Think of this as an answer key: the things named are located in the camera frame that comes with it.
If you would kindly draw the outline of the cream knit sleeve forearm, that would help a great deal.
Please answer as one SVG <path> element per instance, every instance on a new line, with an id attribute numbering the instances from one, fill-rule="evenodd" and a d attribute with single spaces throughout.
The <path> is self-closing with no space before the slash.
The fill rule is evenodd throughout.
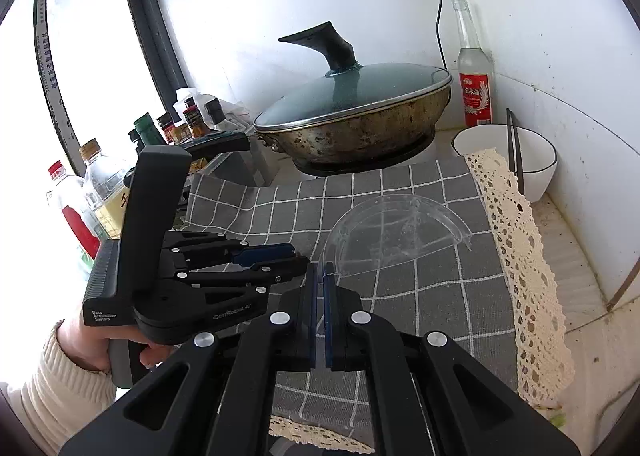
<path id="1" fill-rule="evenodd" d="M 115 402 L 111 369 L 89 372 L 61 350 L 54 326 L 40 361 L 17 387 L 1 384 L 1 453 L 56 455 Z"/>

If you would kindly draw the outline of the person's left hand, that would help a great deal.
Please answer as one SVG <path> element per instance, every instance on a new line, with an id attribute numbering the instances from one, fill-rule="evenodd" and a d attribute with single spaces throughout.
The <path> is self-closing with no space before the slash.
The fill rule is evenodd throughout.
<path id="1" fill-rule="evenodd" d="M 77 366 L 89 372 L 108 372 L 111 369 L 108 345 L 112 340 L 125 340 L 143 346 L 140 363 L 150 368 L 163 363 L 174 350 L 145 338 L 136 326 L 91 327 L 84 317 L 63 320 L 56 329 L 56 340 L 65 355 Z"/>

